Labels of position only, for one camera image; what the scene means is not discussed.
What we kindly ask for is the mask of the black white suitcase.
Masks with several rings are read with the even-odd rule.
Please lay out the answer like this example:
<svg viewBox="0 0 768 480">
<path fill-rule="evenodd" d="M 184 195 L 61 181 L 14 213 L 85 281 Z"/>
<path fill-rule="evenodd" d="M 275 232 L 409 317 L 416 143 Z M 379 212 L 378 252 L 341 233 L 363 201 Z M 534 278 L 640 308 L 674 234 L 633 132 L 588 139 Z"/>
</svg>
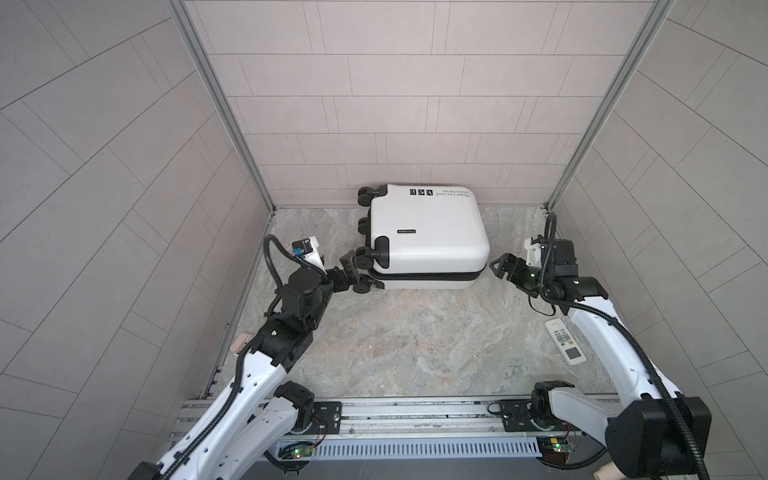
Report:
<svg viewBox="0 0 768 480">
<path fill-rule="evenodd" d="M 461 186 L 362 187 L 356 249 L 361 276 L 395 289 L 466 289 L 485 269 L 490 244 L 474 193 Z"/>
</svg>

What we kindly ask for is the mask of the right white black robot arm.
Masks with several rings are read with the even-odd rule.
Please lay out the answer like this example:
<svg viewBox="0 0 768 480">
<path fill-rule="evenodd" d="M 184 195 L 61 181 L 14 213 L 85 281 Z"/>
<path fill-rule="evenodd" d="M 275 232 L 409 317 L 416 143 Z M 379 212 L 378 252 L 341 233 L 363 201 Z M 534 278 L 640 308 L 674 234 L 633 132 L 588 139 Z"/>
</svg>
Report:
<svg viewBox="0 0 768 480">
<path fill-rule="evenodd" d="M 489 267 L 496 277 L 565 314 L 591 344 L 618 395 L 617 405 L 609 406 L 569 382 L 539 382 L 529 408 L 536 427 L 547 431 L 562 423 L 580 429 L 605 447 L 627 478 L 708 478 L 709 408 L 683 394 L 653 364 L 600 282 L 579 275 L 571 241 L 539 236 L 531 240 L 526 257 L 505 253 Z"/>
</svg>

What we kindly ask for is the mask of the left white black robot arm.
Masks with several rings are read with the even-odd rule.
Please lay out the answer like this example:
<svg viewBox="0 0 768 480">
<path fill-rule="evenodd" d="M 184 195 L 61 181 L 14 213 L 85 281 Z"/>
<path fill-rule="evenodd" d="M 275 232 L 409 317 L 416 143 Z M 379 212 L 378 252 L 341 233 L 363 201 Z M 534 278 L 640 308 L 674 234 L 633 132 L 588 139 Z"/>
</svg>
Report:
<svg viewBox="0 0 768 480">
<path fill-rule="evenodd" d="M 258 333 L 240 350 L 233 380 L 186 436 L 133 479 L 238 479 L 282 436 L 305 429 L 314 395 L 286 378 L 313 341 L 336 292 L 360 280 L 349 251 L 328 271 L 302 262 L 277 290 Z"/>
</svg>

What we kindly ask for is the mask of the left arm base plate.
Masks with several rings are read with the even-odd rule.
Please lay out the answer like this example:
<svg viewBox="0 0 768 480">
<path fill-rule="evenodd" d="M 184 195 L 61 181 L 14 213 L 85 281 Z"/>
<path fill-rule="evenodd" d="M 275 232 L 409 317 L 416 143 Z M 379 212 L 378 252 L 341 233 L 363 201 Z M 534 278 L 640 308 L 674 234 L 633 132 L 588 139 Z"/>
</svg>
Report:
<svg viewBox="0 0 768 480">
<path fill-rule="evenodd" d="M 315 402 L 310 423 L 303 429 L 295 428 L 292 435 L 336 435 L 340 431 L 343 404 L 340 401 Z"/>
</svg>

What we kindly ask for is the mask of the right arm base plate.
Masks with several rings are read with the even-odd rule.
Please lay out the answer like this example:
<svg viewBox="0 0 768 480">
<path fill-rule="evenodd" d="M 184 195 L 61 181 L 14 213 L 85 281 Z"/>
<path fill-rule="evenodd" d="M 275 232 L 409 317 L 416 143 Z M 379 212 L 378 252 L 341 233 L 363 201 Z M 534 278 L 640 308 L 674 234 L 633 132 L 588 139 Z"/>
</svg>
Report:
<svg viewBox="0 0 768 480">
<path fill-rule="evenodd" d="M 532 415 L 530 399 L 502 399 L 489 407 L 488 412 L 498 416 L 506 433 L 535 433 L 564 435 L 577 429 L 555 417 L 537 417 Z"/>
</svg>

